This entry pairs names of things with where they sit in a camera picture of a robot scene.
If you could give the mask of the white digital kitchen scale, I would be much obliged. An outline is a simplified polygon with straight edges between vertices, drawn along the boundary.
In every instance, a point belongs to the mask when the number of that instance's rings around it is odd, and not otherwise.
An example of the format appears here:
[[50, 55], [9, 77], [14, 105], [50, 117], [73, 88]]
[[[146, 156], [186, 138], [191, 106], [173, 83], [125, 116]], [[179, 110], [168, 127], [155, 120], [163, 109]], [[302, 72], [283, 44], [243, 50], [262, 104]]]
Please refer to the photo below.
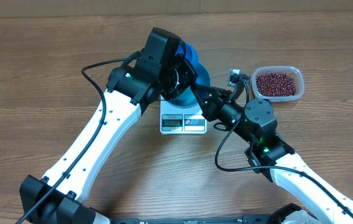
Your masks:
[[160, 98], [160, 132], [162, 134], [205, 134], [207, 121], [193, 95], [173, 101]]

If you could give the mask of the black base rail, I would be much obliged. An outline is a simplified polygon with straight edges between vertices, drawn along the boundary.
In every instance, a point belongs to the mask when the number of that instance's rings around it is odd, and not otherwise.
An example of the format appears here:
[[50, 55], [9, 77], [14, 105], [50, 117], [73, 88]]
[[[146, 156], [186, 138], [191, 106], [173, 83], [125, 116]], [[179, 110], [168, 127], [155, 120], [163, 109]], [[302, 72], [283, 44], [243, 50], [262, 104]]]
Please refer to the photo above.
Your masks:
[[217, 218], [163, 218], [163, 219], [138, 219], [119, 218], [112, 219], [111, 224], [257, 224], [268, 223], [270, 214], [250, 214], [241, 217]]

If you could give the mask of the red beans in container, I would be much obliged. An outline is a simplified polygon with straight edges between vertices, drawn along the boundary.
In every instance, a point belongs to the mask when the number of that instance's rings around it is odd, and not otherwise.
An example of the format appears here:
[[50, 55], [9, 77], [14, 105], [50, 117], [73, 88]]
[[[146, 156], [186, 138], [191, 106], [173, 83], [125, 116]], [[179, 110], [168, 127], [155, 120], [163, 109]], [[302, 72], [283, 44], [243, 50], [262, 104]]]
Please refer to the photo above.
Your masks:
[[286, 73], [264, 73], [255, 78], [258, 92], [263, 96], [293, 96], [294, 79]]

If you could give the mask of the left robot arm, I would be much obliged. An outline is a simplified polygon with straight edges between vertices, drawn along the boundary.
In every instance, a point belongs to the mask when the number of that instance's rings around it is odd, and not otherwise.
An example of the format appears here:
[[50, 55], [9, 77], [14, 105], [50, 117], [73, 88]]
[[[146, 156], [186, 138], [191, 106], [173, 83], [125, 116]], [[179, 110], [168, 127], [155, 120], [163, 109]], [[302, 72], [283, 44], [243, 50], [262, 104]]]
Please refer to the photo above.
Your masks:
[[110, 223], [111, 219], [86, 207], [90, 190], [108, 157], [142, 116], [148, 105], [173, 100], [197, 79], [186, 58], [186, 45], [177, 35], [154, 27], [142, 50], [119, 59], [106, 89], [82, 75], [98, 91], [101, 102], [67, 152], [41, 179], [27, 176], [20, 186], [24, 215], [18, 223]]

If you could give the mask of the blue plastic scoop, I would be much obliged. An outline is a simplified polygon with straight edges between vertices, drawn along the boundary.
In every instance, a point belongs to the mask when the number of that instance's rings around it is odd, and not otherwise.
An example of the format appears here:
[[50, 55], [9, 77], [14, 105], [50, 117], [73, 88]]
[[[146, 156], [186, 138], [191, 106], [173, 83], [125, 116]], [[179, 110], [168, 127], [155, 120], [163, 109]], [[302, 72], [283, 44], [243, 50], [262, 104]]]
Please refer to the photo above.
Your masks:
[[192, 64], [193, 68], [196, 69], [199, 64], [199, 56], [196, 49], [185, 42], [185, 44], [179, 44], [176, 54], [182, 54]]

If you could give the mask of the clear plastic container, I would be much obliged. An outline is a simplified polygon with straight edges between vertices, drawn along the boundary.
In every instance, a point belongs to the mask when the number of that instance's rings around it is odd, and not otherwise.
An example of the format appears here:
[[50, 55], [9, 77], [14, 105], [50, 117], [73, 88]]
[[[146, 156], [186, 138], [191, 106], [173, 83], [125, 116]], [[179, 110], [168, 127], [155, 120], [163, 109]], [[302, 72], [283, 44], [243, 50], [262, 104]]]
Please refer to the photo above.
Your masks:
[[272, 102], [300, 99], [305, 92], [302, 73], [292, 66], [260, 67], [252, 75], [254, 96]]

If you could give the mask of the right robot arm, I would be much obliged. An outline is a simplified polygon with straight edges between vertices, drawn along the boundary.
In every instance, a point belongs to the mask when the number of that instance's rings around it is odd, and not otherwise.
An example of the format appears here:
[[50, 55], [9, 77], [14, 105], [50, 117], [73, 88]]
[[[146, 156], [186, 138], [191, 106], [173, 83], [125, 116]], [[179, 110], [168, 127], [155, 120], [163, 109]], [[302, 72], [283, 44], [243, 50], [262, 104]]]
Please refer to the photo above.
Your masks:
[[292, 194], [321, 223], [353, 223], [353, 200], [341, 194], [304, 162], [277, 133], [269, 100], [235, 102], [237, 93], [194, 84], [191, 90], [208, 121], [219, 120], [249, 143], [249, 169]]

